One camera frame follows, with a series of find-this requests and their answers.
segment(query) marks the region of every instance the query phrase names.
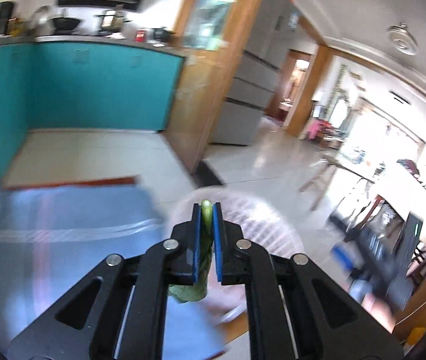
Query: green vegetable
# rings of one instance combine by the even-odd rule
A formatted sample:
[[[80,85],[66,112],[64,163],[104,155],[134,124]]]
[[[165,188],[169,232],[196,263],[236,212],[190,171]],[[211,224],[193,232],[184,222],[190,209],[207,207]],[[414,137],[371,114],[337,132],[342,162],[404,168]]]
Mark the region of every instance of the green vegetable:
[[[207,279],[210,272],[213,245],[213,205],[209,200],[201,202],[201,227],[199,237],[199,273],[198,281],[192,286],[170,286],[169,293],[178,301],[196,302],[206,296]]]

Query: refrigerator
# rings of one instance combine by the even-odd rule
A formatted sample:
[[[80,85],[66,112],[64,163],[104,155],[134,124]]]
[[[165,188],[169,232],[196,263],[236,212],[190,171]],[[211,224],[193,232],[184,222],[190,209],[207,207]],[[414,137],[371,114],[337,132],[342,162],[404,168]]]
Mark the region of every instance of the refrigerator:
[[[299,11],[290,0],[262,0],[211,143],[250,145],[293,41]]]

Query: ceiling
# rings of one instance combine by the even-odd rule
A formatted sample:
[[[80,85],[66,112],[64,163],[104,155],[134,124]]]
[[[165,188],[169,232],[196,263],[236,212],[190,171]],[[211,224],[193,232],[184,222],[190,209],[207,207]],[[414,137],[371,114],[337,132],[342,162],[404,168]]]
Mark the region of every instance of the ceiling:
[[[326,42],[365,57],[426,93],[426,0],[294,0]],[[420,51],[404,55],[387,40],[386,29],[408,24]]]

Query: chair leg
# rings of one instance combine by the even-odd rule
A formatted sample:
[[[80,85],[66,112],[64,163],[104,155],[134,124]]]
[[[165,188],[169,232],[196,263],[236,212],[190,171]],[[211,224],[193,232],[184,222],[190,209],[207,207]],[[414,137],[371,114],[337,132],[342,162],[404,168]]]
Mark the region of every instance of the chair leg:
[[[317,209],[319,203],[322,201],[322,199],[325,197],[326,195],[326,191],[328,190],[329,186],[331,185],[332,181],[333,181],[333,177],[336,174],[336,171],[338,170],[337,167],[335,167],[334,165],[332,165],[332,167],[334,167],[333,171],[331,172],[331,175],[329,176],[329,179],[327,181],[327,183],[325,184],[325,186],[323,187],[321,193],[318,195],[318,197],[316,198],[316,200],[314,201],[313,205],[310,207],[311,211],[314,211]]]
[[[316,180],[318,180],[325,171],[329,168],[329,163],[326,163],[325,166],[316,173],[311,180],[309,180],[306,184],[302,185],[299,189],[300,192],[304,192],[310,185],[312,185]]]

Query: table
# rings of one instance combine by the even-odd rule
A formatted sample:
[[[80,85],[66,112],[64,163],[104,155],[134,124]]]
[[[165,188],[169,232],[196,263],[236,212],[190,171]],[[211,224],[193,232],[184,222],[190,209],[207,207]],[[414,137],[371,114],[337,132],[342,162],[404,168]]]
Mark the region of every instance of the table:
[[[317,209],[319,203],[326,195],[326,191],[328,190],[329,186],[331,185],[331,182],[333,181],[333,177],[336,174],[336,171],[338,169],[344,169],[347,170],[350,173],[353,173],[354,175],[358,176],[360,180],[366,180],[370,184],[374,184],[375,180],[373,179],[373,174],[366,174],[364,172],[363,167],[359,167],[358,165],[355,165],[353,163],[349,163],[346,161],[341,161],[340,159],[333,157],[329,154],[324,154],[320,162],[325,162],[325,166],[320,169],[320,171],[313,176],[312,179],[310,179],[307,183],[302,185],[299,188],[300,192],[305,191],[307,188],[313,186],[313,185],[319,185],[320,186],[320,193],[318,197],[315,199],[313,204],[310,207],[311,211],[314,211]],[[331,173],[326,178],[326,180],[322,180],[321,177],[327,173],[327,171],[331,170]]]
[[[399,163],[387,167],[374,186],[377,195],[406,221],[410,212],[423,220],[420,239],[426,245],[426,190]]]

